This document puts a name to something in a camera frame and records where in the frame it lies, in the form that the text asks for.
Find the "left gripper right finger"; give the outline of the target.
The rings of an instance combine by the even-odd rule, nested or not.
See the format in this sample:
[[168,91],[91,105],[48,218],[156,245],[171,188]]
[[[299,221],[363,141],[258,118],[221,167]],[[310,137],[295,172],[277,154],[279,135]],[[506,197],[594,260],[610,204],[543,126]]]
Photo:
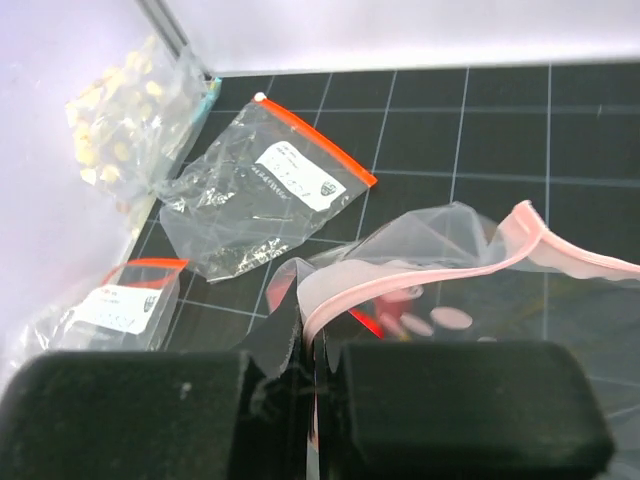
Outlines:
[[615,453],[548,341],[349,342],[318,407],[324,479],[592,479]]

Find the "clear pink-dotted zip bag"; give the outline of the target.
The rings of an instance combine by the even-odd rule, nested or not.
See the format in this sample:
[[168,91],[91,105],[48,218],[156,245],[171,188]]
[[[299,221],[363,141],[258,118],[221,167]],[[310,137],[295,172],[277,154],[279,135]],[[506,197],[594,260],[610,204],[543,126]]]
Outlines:
[[607,477],[638,477],[639,268],[555,235],[530,202],[499,222],[462,203],[405,213],[361,241],[285,262],[269,307],[288,290],[306,341],[354,314],[386,338],[564,346],[613,430]]

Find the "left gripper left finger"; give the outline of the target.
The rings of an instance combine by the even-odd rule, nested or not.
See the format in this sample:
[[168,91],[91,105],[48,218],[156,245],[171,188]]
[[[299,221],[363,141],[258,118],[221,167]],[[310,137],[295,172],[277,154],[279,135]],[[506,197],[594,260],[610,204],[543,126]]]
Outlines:
[[245,351],[59,352],[1,400],[5,479],[302,479],[296,376]]

